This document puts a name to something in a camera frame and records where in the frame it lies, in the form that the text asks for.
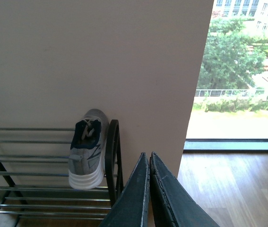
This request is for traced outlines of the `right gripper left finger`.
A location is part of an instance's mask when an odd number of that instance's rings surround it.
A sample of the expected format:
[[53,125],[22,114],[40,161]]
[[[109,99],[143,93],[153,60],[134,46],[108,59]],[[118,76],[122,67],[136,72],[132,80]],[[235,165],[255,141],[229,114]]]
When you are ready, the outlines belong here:
[[148,159],[145,153],[141,153],[120,197],[99,226],[146,227],[148,223],[149,181]]

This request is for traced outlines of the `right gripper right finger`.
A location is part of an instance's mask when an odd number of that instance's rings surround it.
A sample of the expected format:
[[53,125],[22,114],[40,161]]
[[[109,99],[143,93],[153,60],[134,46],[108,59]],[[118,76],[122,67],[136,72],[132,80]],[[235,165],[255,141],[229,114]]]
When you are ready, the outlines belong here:
[[219,226],[187,193],[161,158],[150,157],[150,194],[156,227]]

